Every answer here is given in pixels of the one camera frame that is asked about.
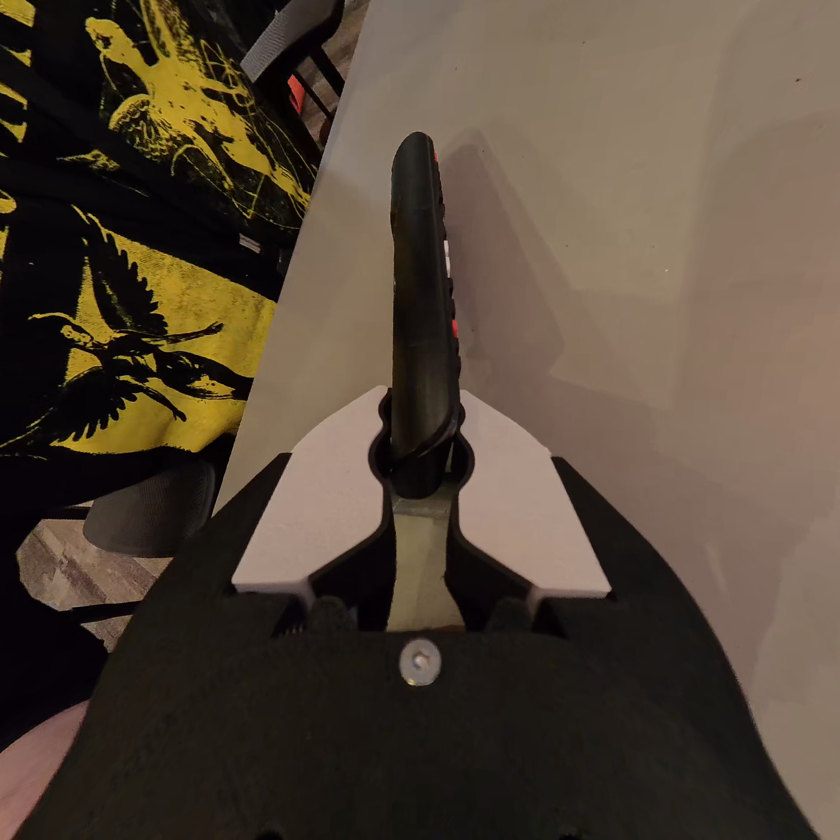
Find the black shirt yellow print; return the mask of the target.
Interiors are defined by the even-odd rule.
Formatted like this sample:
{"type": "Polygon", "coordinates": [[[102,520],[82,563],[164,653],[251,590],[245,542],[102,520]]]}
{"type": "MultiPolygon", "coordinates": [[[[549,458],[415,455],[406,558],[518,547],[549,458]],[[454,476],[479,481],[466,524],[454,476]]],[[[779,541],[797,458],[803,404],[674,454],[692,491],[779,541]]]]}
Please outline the black shirt yellow print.
{"type": "Polygon", "coordinates": [[[232,442],[320,153],[249,2],[2,2],[2,516],[232,442]]]}

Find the person's right forearm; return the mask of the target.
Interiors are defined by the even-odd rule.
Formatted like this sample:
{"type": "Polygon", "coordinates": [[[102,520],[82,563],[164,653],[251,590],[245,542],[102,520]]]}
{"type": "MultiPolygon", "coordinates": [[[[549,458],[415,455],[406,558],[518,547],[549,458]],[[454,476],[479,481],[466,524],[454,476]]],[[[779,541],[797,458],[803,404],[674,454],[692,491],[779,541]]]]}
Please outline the person's right forearm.
{"type": "Polygon", "coordinates": [[[1,837],[12,838],[67,755],[109,652],[27,591],[14,552],[1,580],[1,837]]]}

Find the black remote control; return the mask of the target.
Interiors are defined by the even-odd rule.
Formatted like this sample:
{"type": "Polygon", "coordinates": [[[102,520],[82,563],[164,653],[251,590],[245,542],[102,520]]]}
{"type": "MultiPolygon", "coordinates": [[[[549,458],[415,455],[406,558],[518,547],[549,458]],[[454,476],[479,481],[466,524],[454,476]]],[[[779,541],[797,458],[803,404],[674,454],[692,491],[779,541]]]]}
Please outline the black remote control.
{"type": "Polygon", "coordinates": [[[392,485],[408,499],[444,481],[461,414],[461,363],[445,201],[434,143],[413,132],[392,164],[392,485]]]}

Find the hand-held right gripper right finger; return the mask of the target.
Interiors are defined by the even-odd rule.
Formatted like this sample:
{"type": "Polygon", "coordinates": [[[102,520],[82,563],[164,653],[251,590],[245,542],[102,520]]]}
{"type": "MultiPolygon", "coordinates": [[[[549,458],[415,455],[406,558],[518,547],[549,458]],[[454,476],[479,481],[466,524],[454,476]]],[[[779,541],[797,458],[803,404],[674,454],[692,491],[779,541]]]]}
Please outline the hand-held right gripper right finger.
{"type": "Polygon", "coordinates": [[[607,597],[612,587],[550,451],[468,391],[454,460],[445,582],[459,609],[491,613],[505,598],[531,613],[554,598],[607,597]]]}

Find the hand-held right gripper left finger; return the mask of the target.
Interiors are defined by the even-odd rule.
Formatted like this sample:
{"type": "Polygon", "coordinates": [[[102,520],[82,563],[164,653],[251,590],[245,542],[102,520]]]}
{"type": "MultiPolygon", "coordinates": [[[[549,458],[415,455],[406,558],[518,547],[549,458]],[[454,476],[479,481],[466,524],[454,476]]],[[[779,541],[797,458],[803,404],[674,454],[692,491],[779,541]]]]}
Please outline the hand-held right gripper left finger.
{"type": "Polygon", "coordinates": [[[389,613],[396,530],[375,458],[388,396],[375,386],[292,449],[233,574],[238,593],[292,595],[307,608],[334,596],[360,614],[389,613]]]}

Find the black mesh chair seat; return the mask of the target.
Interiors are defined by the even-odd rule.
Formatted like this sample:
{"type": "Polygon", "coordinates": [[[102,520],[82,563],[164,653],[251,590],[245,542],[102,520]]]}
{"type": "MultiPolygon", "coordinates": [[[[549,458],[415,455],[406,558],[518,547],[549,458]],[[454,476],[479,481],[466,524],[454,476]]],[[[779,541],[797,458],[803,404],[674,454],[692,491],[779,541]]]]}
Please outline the black mesh chair seat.
{"type": "Polygon", "coordinates": [[[82,535],[99,550],[171,558],[210,519],[217,470],[199,459],[93,501],[82,535]]]}

